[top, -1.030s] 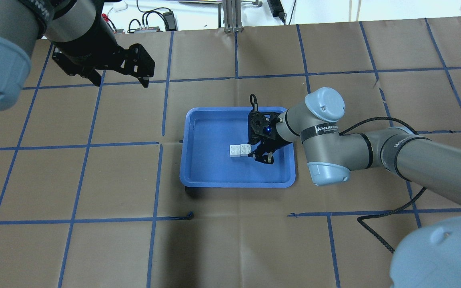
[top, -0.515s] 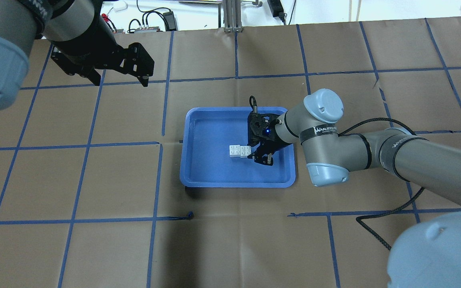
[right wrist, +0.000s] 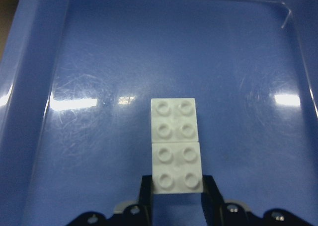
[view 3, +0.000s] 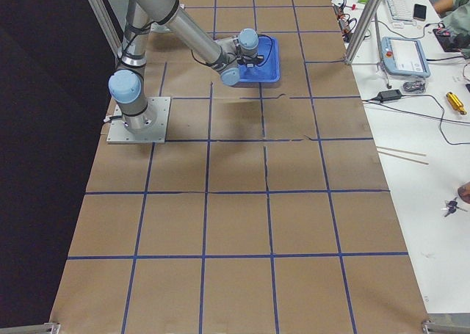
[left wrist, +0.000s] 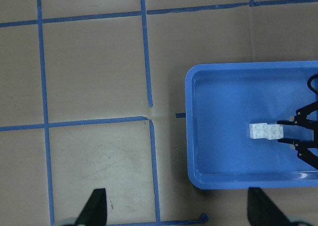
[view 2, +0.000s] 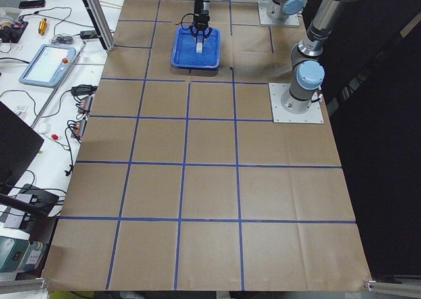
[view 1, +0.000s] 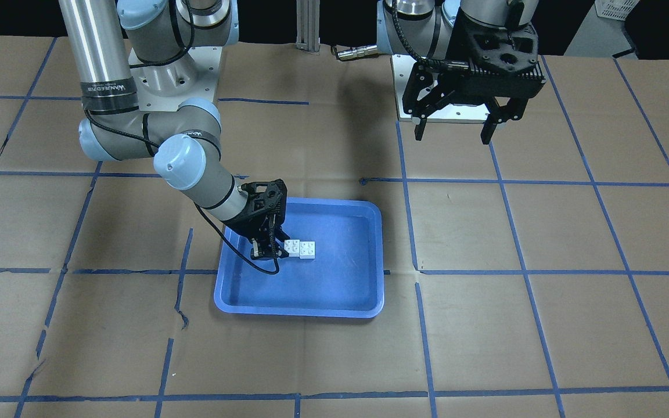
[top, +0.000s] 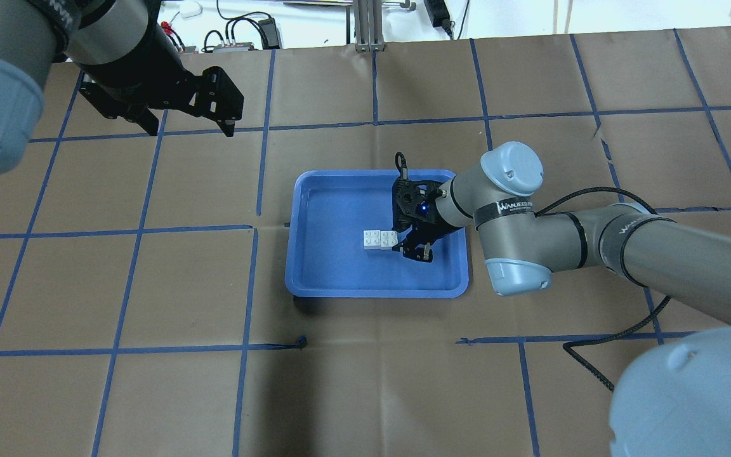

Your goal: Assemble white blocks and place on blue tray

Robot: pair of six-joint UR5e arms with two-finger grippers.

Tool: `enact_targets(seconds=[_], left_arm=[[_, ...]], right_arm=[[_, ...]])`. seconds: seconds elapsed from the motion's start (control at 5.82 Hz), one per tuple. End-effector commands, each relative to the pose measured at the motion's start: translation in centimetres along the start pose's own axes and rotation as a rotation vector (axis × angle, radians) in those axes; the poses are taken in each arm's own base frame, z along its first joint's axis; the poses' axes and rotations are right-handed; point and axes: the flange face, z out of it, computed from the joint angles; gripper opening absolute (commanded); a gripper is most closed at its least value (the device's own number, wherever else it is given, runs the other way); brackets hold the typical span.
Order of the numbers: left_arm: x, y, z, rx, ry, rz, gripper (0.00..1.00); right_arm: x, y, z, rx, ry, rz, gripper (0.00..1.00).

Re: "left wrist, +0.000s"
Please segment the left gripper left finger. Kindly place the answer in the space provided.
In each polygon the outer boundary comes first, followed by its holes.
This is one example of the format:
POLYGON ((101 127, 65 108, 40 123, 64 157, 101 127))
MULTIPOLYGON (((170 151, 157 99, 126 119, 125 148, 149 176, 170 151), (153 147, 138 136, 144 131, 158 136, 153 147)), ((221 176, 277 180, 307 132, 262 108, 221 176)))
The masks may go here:
POLYGON ((83 210, 77 217, 75 226, 105 226, 107 224, 106 189, 94 189, 83 210))

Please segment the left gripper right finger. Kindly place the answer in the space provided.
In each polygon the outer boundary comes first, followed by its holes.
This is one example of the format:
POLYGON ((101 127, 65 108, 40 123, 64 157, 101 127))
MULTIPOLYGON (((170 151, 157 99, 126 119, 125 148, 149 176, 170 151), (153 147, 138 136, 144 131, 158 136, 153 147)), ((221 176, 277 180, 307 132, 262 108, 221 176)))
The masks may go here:
POLYGON ((258 187, 249 187, 247 219, 251 226, 289 226, 291 221, 258 187))

